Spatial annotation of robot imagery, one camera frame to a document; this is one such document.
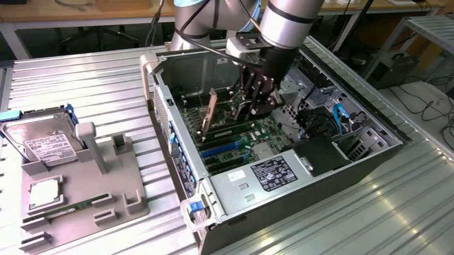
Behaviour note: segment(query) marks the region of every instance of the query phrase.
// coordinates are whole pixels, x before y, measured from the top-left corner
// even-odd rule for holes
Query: motherboard
[[[181,96],[179,109],[206,168],[216,175],[278,154],[291,143],[271,116],[238,122],[235,108],[242,100],[238,91],[216,91],[218,101],[208,132],[202,136],[203,120],[210,111],[210,95]]]

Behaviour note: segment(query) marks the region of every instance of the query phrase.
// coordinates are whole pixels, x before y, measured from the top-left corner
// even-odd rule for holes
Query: pcie slot
[[[223,163],[219,163],[216,165],[208,166],[207,170],[210,172],[216,172],[219,170],[223,170],[224,168],[235,168],[238,165],[243,164],[247,161],[247,155],[240,156],[238,158],[234,158]]]
[[[200,153],[200,156],[202,156],[202,158],[207,158],[207,157],[214,156],[214,155],[223,153],[226,151],[235,150],[235,149],[239,148],[240,143],[242,143],[242,141],[236,141],[232,144],[228,144],[228,145],[218,147],[212,150],[204,151],[204,152]]]

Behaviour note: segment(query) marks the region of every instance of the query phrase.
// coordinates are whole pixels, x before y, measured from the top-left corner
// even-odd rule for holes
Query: power supply label
[[[266,191],[275,190],[298,180],[282,156],[251,166],[251,169]]]
[[[64,134],[25,141],[25,145],[43,162],[52,162],[76,155]]]

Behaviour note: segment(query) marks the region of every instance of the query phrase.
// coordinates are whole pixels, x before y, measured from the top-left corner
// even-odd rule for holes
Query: aluminum profile surface
[[[312,38],[304,44],[414,141],[359,184],[216,254],[453,253],[453,154]],[[97,141],[121,132],[132,138],[151,208],[143,218],[43,254],[198,254],[145,111],[144,53],[132,49],[32,59],[7,70],[5,108],[25,111],[69,101],[80,121],[95,122]],[[5,141],[0,148],[0,253],[23,254],[16,247],[20,158]]]
[[[410,17],[404,26],[454,54],[454,18],[449,16]]]

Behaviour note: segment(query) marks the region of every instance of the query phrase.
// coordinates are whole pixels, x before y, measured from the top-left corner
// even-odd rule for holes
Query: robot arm
[[[242,0],[243,5],[256,19],[260,13],[260,0]],[[194,44],[186,42],[180,37],[180,29],[195,11],[200,8],[203,0],[175,0],[175,34],[172,37],[172,50],[198,48]],[[184,29],[184,34],[195,41],[210,45],[210,29],[234,30],[238,32],[250,31],[252,24],[244,14],[239,0],[212,0],[191,21]]]
[[[259,0],[242,2],[248,13],[256,18]],[[274,108],[282,105],[278,95],[280,82],[288,73],[323,2],[323,0],[268,0],[259,26],[260,34],[242,34],[228,39],[226,53],[236,59],[246,60],[236,63],[240,66],[239,87],[244,98],[238,106],[236,120],[267,116]],[[198,43],[210,44],[207,32],[211,28],[243,31],[252,28],[239,0],[175,0],[175,5],[176,33],[172,50],[196,48],[181,39],[179,31],[196,11],[200,13],[184,29],[184,35]]]

